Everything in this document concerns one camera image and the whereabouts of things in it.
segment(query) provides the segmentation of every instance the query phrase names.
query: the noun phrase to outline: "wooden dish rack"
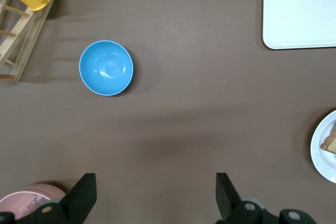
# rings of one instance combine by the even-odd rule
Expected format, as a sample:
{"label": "wooden dish rack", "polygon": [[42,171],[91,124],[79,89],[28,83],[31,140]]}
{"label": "wooden dish rack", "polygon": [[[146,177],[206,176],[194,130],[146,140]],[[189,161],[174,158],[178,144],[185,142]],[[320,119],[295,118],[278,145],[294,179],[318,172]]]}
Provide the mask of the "wooden dish rack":
{"label": "wooden dish rack", "polygon": [[[0,70],[4,64],[10,64],[12,66],[10,74],[0,74],[0,83],[19,81],[54,2],[54,0],[50,0],[46,7],[36,12],[28,8],[23,12],[17,8],[10,7],[11,1],[12,0],[0,0],[0,26],[7,12],[16,13],[21,15],[21,17],[11,31],[0,30],[0,35],[6,36],[0,45]],[[17,54],[15,50],[20,46],[22,41],[23,44]]]}

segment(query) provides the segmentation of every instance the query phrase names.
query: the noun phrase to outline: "white plate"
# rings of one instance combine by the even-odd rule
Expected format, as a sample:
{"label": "white plate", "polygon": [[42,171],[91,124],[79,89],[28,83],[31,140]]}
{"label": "white plate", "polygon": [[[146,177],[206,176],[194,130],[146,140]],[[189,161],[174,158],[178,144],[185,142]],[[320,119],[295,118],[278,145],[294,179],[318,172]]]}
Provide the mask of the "white plate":
{"label": "white plate", "polygon": [[317,126],[311,140],[310,154],[319,173],[327,180],[336,183],[336,154],[321,149],[321,144],[330,135],[336,124],[336,111],[327,115]]}

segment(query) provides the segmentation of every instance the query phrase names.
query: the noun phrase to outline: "brown table surface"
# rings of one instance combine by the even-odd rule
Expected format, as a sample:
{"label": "brown table surface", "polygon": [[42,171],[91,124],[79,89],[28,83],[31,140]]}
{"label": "brown table surface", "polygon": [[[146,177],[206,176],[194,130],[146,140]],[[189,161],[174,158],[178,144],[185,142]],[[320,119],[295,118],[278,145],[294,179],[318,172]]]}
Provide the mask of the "brown table surface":
{"label": "brown table surface", "polygon": [[[310,142],[336,107],[336,49],[268,49],[262,3],[55,0],[20,82],[0,86],[0,196],[95,172],[86,223],[212,224],[227,172],[274,215],[334,223],[336,185]],[[79,76],[82,51],[102,39],[134,61],[117,97]]]}

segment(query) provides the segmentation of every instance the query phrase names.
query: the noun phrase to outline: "blue bowl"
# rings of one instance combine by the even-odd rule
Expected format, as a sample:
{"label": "blue bowl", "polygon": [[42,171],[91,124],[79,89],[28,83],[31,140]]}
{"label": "blue bowl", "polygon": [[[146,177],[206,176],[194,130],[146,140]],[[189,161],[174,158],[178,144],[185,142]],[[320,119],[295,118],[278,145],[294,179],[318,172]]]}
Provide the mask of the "blue bowl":
{"label": "blue bowl", "polygon": [[116,95],[125,90],[132,80],[132,58],[125,48],[114,41],[96,41],[82,53],[79,74],[92,92]]}

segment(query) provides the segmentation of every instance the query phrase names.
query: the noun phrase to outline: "bread slice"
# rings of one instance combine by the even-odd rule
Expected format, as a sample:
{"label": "bread slice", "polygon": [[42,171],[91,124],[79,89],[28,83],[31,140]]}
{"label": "bread slice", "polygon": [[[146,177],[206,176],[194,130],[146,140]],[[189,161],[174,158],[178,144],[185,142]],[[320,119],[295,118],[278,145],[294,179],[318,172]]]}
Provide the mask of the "bread slice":
{"label": "bread slice", "polygon": [[336,154],[336,125],[331,130],[330,135],[321,144],[321,148]]}

